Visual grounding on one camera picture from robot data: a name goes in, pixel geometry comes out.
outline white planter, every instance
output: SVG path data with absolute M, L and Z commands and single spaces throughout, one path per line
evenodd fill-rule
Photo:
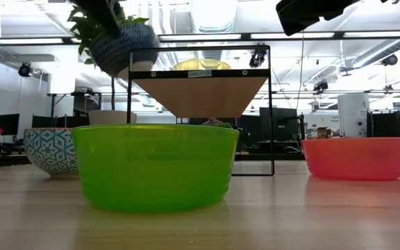
M 93 110 L 89 112 L 90 125 L 126 124 L 128 113 L 119 110 Z M 137 115 L 131 113 L 131 123 L 137 123 Z

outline green bowl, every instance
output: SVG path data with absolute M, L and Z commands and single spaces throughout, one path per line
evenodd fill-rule
M 187 210 L 223 199 L 239 133 L 195 125 L 74 128 L 84 196 L 108 210 Z

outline potted plant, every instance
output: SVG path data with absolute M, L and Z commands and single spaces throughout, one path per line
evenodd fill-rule
M 90 113 L 91 124 L 111 124 L 125 123 L 126 112 L 115 111 L 115 77 L 126 79 L 129 68 L 129 54 L 134 49 L 147 49 L 159 47 L 159 41 L 150 26 L 145 22 L 146 18 L 135 18 L 126 16 L 123 8 L 117 2 L 114 7 L 119 26 L 119 36 L 114 37 L 109 34 L 94 18 L 84 9 L 74 5 L 68 21 L 75 22 L 70 29 L 75 38 L 81 41 L 78 53 L 84 52 L 88 58 L 86 65 L 95 65 L 112 77 L 112 110 L 92 111 Z M 139 53 L 133 57 L 134 67 L 140 70 L 149 70 L 158 58 L 155 52 Z M 132 116 L 132 122 L 136 120 L 136 115 Z

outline ceiling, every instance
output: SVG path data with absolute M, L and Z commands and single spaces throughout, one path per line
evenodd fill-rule
M 122 2 L 129 15 L 149 17 L 149 25 L 158 34 L 182 34 L 212 32 L 254 33 L 281 32 L 282 28 L 275 12 L 276 0 L 128 0 Z M 0 38 L 63 37 L 70 35 L 67 16 L 72 7 L 68 3 L 31 3 L 0 5 Z M 321 21 L 306 31 L 389 31 L 400 30 L 400 2 L 381 3 L 379 0 L 364 0 L 348 7 L 342 16 L 329 22 Z M 275 41 L 266 42 L 271 47 L 273 90 L 296 92 L 312 90 L 321 80 L 328 81 L 330 90 L 382 90 L 392 84 L 400 90 L 400 49 L 394 51 L 399 62 L 384 67 L 372 63 L 360 69 L 344 72 L 351 61 L 371 52 L 380 44 L 397 40 L 327 40 L 327 41 Z M 229 42 L 229 44 L 255 44 L 255 42 Z M 206 44 L 173 43 L 163 46 L 192 46 Z M 20 64 L 21 56 L 45 56 L 33 65 L 49 73 L 56 72 L 62 63 L 74 63 L 78 72 L 76 85 L 109 92 L 110 77 L 84 65 L 76 56 L 75 45 L 1 47 L 0 56 L 12 64 Z M 201 54 L 196 52 L 161 53 L 155 70 L 170 70 L 177 62 L 189 60 Z M 250 51 L 223 51 L 222 60 L 233 68 L 249 68 Z M 267 84 L 263 85 L 250 107 L 267 105 Z M 310 103 L 318 101 L 321 107 L 337 102 L 338 94 L 274 94 L 274 105 L 299 110 L 310 110 Z M 400 94 L 385 98 L 384 94 L 372 94 L 372 108 L 392 108 L 399 103 Z

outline ceiling light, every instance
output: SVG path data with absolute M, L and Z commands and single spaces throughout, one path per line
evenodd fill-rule
M 284 33 L 260 33 L 251 34 L 251 39 L 310 39 L 310 38 L 332 38 L 333 32 L 320 32 L 320 33 L 296 33 L 287 36 Z
M 382 38 L 382 37 L 400 37 L 400 31 L 369 31 L 369 32 L 346 32 L 344 38 Z
M 13 3 L 46 4 L 47 0 L 0 0 L 0 5 L 13 4 Z
M 0 39 L 0 45 L 4 44 L 62 44 L 60 38 L 33 38 L 33 39 Z
M 242 37 L 240 34 L 207 34 L 207 35 L 160 35 L 161 42 L 172 41 L 205 41 L 205 40 L 238 40 Z

